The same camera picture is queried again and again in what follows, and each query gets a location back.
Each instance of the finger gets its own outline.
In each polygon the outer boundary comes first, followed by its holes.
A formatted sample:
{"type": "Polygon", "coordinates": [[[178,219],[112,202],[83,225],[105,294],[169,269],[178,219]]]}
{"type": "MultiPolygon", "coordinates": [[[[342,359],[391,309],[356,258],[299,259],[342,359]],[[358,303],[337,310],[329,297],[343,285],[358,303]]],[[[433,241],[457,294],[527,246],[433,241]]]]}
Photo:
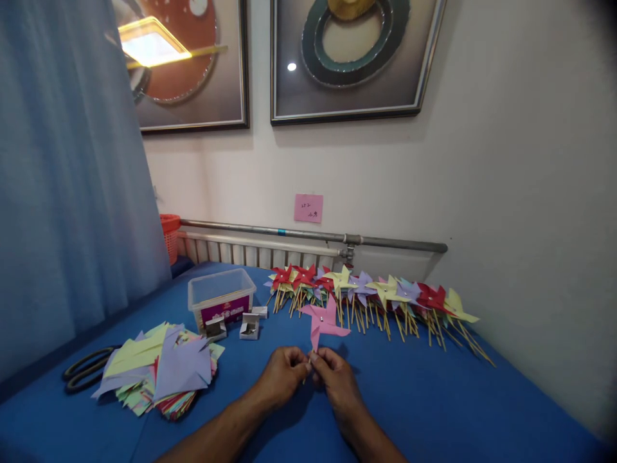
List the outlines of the finger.
{"type": "Polygon", "coordinates": [[[313,364],[315,371],[319,373],[319,376],[323,379],[323,382],[328,384],[328,380],[332,377],[332,370],[328,363],[315,352],[310,353],[310,362],[313,364]]]}
{"type": "Polygon", "coordinates": [[[317,389],[321,389],[323,387],[323,380],[317,373],[313,373],[313,385],[317,389]]]}
{"type": "Polygon", "coordinates": [[[308,363],[298,363],[292,370],[294,375],[296,375],[296,380],[300,382],[304,381],[309,376],[313,368],[308,363]]]}
{"type": "Polygon", "coordinates": [[[285,354],[287,363],[291,366],[295,366],[298,363],[308,363],[309,361],[306,355],[304,355],[304,352],[297,346],[284,347],[283,353],[285,354]]]}
{"type": "Polygon", "coordinates": [[[332,370],[340,370],[347,364],[343,357],[327,347],[320,348],[317,353],[330,365],[332,370]]]}

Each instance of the wall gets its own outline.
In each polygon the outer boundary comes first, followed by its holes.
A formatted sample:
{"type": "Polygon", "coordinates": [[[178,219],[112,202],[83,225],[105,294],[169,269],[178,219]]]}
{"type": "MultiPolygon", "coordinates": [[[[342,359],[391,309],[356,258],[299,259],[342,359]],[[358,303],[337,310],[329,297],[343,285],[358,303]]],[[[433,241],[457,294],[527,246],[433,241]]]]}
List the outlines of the wall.
{"type": "MultiPolygon", "coordinates": [[[[606,437],[617,106],[611,43],[582,5],[450,0],[417,118],[273,129],[269,7],[253,1],[252,128],[146,138],[160,209],[447,242],[429,281],[458,289],[478,331],[606,437]],[[294,223],[296,192],[325,195],[321,226],[294,223]]],[[[376,254],[358,267],[409,274],[413,256],[376,254]]]]}

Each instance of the container label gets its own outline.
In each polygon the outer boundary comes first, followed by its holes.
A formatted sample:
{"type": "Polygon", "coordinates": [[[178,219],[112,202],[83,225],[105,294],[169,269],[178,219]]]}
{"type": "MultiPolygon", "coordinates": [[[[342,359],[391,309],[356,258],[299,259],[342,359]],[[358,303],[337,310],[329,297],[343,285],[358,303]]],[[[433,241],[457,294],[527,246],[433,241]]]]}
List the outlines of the container label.
{"type": "Polygon", "coordinates": [[[237,322],[242,319],[242,313],[249,311],[249,302],[251,296],[245,296],[240,299],[234,299],[223,304],[213,305],[201,310],[201,320],[204,323],[202,328],[205,328],[205,323],[213,318],[225,317],[226,323],[237,322]]]}

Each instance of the forearm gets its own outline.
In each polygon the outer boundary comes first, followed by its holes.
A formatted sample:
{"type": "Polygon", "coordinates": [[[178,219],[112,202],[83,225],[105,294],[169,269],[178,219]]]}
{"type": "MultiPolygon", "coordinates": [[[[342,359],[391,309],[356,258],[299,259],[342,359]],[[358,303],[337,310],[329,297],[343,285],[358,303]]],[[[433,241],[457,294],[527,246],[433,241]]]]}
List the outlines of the forearm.
{"type": "Polygon", "coordinates": [[[366,409],[357,410],[341,431],[362,463],[407,461],[366,409]]]}
{"type": "Polygon", "coordinates": [[[269,415],[271,405],[252,391],[163,455],[159,463],[231,463],[269,415]]]}

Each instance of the plastic basket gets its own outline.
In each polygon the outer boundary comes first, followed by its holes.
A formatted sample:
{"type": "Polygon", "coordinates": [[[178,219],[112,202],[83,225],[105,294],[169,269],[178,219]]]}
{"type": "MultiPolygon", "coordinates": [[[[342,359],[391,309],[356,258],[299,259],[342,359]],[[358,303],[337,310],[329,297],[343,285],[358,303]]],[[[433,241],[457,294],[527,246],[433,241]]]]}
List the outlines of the plastic basket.
{"type": "Polygon", "coordinates": [[[227,270],[214,275],[193,278],[188,282],[188,309],[195,316],[201,334],[205,323],[225,317],[226,323],[242,319],[253,306],[255,283],[244,269],[227,270]]]}
{"type": "Polygon", "coordinates": [[[161,225],[165,244],[169,254],[169,264],[172,266],[178,260],[178,229],[180,228],[180,216],[174,214],[161,214],[161,225]]]}

